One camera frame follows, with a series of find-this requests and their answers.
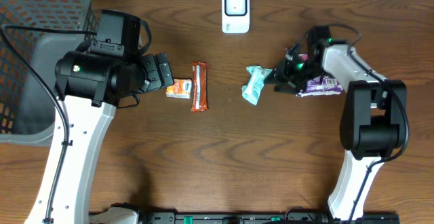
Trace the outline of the orange-brown snack bar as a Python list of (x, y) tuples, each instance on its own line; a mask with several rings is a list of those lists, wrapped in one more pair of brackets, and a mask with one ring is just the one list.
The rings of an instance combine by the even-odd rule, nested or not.
[(208, 109), (207, 100), (207, 69), (208, 65), (205, 62), (194, 62), (193, 68), (193, 82), (194, 82), (194, 94), (192, 112), (202, 112)]

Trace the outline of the red purple noodle packet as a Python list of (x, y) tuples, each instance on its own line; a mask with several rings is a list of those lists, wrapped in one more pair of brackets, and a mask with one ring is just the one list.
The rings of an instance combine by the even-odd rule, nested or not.
[(309, 78), (303, 89), (296, 93), (297, 97), (305, 96), (330, 96), (339, 95), (343, 92), (343, 87), (337, 81), (329, 75), (324, 75), (318, 68), (309, 67), (307, 65), (308, 55), (299, 54), (299, 58), (303, 61), (298, 66), (301, 67), (301, 71), (304, 73), (304, 78)]

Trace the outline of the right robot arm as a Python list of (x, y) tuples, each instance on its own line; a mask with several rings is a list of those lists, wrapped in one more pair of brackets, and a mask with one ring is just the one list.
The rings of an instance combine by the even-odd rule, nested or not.
[(308, 42), (309, 54), (287, 51), (266, 83), (279, 92), (299, 93), (310, 80), (329, 75), (346, 93), (340, 121), (344, 162), (327, 200), (333, 221), (361, 219), (363, 206), (380, 168), (399, 157), (408, 145), (406, 85), (373, 70), (347, 41), (321, 38)]

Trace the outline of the teal snack packet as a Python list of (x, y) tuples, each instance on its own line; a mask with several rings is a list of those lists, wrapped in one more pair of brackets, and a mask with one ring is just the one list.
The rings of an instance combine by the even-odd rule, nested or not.
[(251, 77), (248, 84), (242, 86), (241, 95), (251, 104), (257, 105), (260, 93), (264, 87), (264, 81), (271, 74), (272, 69), (266, 69), (261, 66), (249, 66), (246, 70)]

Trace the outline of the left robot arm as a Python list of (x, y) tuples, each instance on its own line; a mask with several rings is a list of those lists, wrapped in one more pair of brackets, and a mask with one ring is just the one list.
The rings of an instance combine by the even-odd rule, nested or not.
[(55, 66), (59, 97), (43, 180), (27, 223), (139, 223), (125, 205), (91, 216), (90, 191), (106, 131), (127, 96), (174, 83), (167, 54), (68, 52)]

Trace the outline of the orange tissue pack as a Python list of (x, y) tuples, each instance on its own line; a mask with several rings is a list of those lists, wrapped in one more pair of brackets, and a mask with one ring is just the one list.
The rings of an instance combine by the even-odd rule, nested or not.
[(165, 95), (168, 98), (189, 99), (191, 97), (192, 86), (193, 82), (191, 79), (175, 79), (174, 84), (166, 88)]

